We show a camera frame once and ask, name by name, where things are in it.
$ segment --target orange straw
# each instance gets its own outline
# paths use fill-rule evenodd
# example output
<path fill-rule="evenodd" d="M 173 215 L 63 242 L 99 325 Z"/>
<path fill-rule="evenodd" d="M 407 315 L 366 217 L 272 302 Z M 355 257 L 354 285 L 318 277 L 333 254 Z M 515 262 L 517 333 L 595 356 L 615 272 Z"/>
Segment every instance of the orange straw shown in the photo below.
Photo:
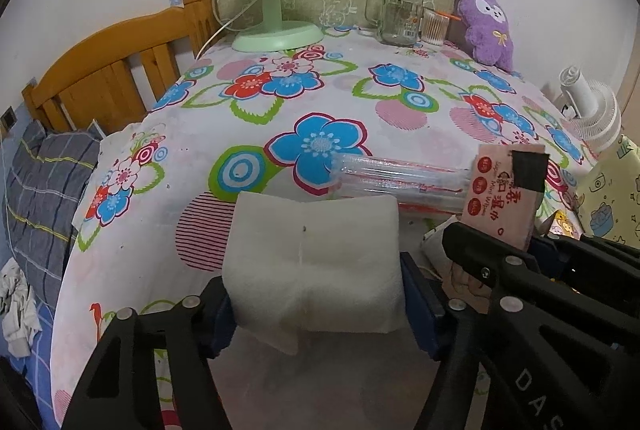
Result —
<path fill-rule="evenodd" d="M 456 17 L 453 16 L 451 14 L 448 14 L 446 12 L 439 12 L 438 10 L 434 10 L 434 12 L 436 12 L 438 15 L 443 16 L 443 17 L 449 17 L 449 19 L 453 19 L 453 20 L 462 20 L 460 19 L 460 17 Z"/>

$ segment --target wooden bed headboard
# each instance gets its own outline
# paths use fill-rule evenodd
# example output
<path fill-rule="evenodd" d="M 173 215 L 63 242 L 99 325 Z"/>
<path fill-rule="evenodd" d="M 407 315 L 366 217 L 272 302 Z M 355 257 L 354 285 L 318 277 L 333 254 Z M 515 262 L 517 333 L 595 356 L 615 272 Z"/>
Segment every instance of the wooden bed headboard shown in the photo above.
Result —
<path fill-rule="evenodd" d="M 61 104 L 78 129 L 95 118 L 107 133 L 119 131 L 147 112 L 127 57 L 140 53 L 156 99 L 179 78 L 169 42 L 189 37 L 193 55 L 220 27 L 212 0 L 183 0 L 184 7 L 119 22 L 85 38 L 63 54 L 40 82 L 22 91 L 31 117 L 69 131 Z"/>

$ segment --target floral bedsheet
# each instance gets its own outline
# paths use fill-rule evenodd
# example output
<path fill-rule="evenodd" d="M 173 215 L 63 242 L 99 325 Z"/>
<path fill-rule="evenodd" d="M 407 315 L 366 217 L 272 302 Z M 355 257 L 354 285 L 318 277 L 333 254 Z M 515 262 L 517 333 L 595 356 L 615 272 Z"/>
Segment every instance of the floral bedsheet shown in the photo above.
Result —
<path fill-rule="evenodd" d="M 579 230 L 572 190 L 594 157 L 518 73 L 455 46 L 383 46 L 358 29 L 278 53 L 220 42 L 156 103 L 86 213 L 54 323 L 56 418 L 117 310 L 168 309 L 221 273 L 240 191 L 321 200 L 335 152 L 469 168 L 480 143 L 544 143 L 538 215 L 560 210 L 564 229 Z M 407 224 L 411 246 L 429 226 Z M 410 333 L 311 334 L 307 344 L 284 356 L 236 333 L 212 362 L 235 428 L 413 427 L 436 364 Z M 166 356 L 156 357 L 164 421 L 179 428 Z"/>

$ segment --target white tissue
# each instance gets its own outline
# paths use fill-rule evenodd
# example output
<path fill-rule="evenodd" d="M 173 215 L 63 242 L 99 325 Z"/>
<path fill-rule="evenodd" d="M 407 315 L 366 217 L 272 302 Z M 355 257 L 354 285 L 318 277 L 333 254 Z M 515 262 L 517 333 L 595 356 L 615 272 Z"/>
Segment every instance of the white tissue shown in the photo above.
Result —
<path fill-rule="evenodd" d="M 298 203 L 242 192 L 222 279 L 236 321 L 298 352 L 298 332 L 388 333 L 405 327 L 393 197 Z"/>

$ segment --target jar handle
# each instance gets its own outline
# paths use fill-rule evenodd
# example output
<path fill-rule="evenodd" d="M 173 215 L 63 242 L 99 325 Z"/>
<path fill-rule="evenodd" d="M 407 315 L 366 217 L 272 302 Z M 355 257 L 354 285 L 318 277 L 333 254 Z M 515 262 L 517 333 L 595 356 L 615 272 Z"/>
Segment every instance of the jar handle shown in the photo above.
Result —
<path fill-rule="evenodd" d="M 378 13 L 378 16 L 375 19 L 372 17 L 369 17 L 368 11 L 370 10 L 370 7 L 369 7 L 370 2 L 371 0 L 367 0 L 364 5 L 364 18 L 367 22 L 377 27 L 380 24 L 380 13 Z"/>

